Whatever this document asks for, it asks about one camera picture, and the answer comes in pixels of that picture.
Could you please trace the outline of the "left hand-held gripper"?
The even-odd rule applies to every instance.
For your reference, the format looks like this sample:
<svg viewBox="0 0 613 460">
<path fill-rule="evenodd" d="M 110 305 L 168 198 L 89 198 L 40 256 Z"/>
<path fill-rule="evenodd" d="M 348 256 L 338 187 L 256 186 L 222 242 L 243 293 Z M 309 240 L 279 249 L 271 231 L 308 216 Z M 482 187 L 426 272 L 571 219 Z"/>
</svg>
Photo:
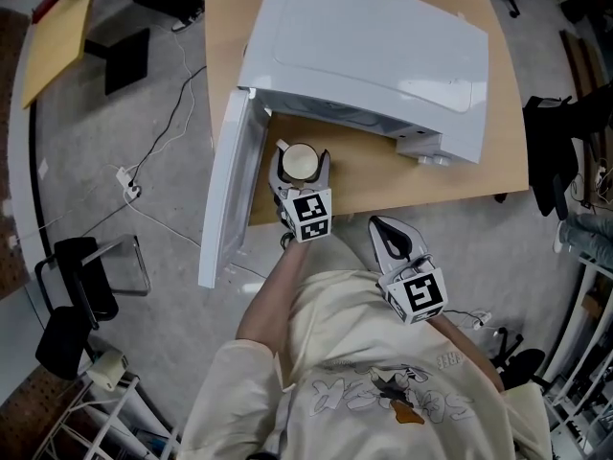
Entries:
<svg viewBox="0 0 613 460">
<path fill-rule="evenodd" d="M 275 149 L 268 184 L 277 205 L 277 216 L 297 242 L 310 242 L 330 234 L 332 209 L 329 187 L 330 154 L 320 155 L 316 173 L 302 188 L 292 186 L 284 174 L 282 149 Z"/>
</svg>

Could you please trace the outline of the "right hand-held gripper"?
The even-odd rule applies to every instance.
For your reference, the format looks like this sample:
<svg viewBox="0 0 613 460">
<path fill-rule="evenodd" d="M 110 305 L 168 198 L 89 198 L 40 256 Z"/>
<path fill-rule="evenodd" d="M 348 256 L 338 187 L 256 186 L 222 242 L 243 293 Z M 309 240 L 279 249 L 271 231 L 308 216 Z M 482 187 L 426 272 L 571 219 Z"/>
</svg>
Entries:
<svg viewBox="0 0 613 460">
<path fill-rule="evenodd" d="M 399 219 L 383 216 L 370 217 L 368 230 L 383 274 L 377 286 L 400 320 L 411 325 L 440 315 L 448 303 L 443 273 L 431 256 L 417 258 L 424 253 L 420 232 Z M 413 261 L 398 267 L 402 260 Z"/>
</svg>

